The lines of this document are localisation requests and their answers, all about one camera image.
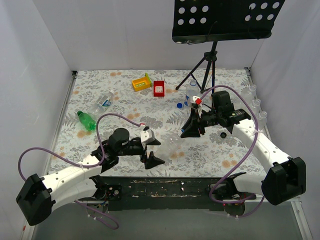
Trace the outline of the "blue bottle cap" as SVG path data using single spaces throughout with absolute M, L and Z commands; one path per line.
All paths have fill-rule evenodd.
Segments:
M 183 105 L 181 103 L 178 103 L 176 106 L 178 109 L 181 109 L 183 107 Z

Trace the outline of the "clear Pepsi bottle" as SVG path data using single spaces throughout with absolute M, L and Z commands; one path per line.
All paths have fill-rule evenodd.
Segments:
M 185 89 L 185 100 L 184 100 L 184 104 L 187 107 L 190 107 L 191 104 L 191 100 L 193 99 L 193 96 L 197 96 L 200 92 L 200 89 L 197 85 L 197 81 L 192 79 L 189 84 L 186 86 Z

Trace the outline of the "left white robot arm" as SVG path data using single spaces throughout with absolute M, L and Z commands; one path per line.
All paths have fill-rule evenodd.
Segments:
M 125 128 L 117 128 L 113 134 L 83 160 L 52 174 L 33 174 L 24 180 L 16 202 L 30 226 L 38 225 L 50 214 L 73 201 L 93 197 L 101 200 L 106 196 L 106 187 L 99 183 L 98 176 L 119 162 L 120 156 L 140 156 L 145 169 L 164 164 L 164 160 L 148 146 L 159 146 L 161 142 L 148 127 L 140 136 L 130 138 Z

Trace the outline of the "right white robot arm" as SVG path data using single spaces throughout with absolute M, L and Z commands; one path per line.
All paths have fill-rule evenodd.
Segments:
M 266 173 L 264 177 L 241 172 L 229 173 L 221 178 L 211 190 L 217 195 L 218 189 L 226 185 L 227 195 L 237 199 L 243 193 L 261 195 L 272 205 L 279 205 L 306 192 L 306 164 L 300 157 L 291 157 L 280 150 L 257 129 L 253 114 L 244 109 L 235 109 L 227 91 L 214 92 L 213 109 L 202 110 L 202 98 L 193 96 L 191 111 L 182 127 L 182 138 L 199 138 L 207 127 L 220 125 L 239 139 L 253 154 Z

